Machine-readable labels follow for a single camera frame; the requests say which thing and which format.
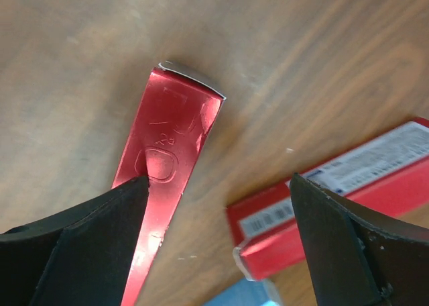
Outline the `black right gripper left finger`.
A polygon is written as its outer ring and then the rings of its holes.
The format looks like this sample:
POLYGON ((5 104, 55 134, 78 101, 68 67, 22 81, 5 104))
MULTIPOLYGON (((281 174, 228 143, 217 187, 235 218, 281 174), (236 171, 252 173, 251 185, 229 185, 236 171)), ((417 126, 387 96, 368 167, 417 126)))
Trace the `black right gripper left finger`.
POLYGON ((2 305, 120 305, 147 206, 133 178, 1 234, 2 305))

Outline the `red toothpaste box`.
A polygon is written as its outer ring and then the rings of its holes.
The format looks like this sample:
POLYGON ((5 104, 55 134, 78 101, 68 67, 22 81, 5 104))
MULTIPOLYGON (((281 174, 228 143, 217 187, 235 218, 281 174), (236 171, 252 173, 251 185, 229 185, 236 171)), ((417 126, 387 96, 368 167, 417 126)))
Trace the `red toothpaste box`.
POLYGON ((113 186, 149 179, 149 196, 122 305, 134 305, 225 96, 206 76, 169 60, 150 72, 113 186))
POLYGON ((230 204, 233 257, 246 279, 262 281, 303 261, 300 230, 327 207, 399 217, 427 203, 428 120, 414 117, 230 204))

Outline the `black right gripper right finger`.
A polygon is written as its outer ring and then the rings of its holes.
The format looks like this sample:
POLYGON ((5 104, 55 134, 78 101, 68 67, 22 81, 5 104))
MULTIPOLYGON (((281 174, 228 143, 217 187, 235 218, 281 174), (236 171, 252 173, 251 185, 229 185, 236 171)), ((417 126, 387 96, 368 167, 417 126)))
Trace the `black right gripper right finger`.
POLYGON ((299 174, 290 190, 318 305, 428 304, 428 229, 299 174))

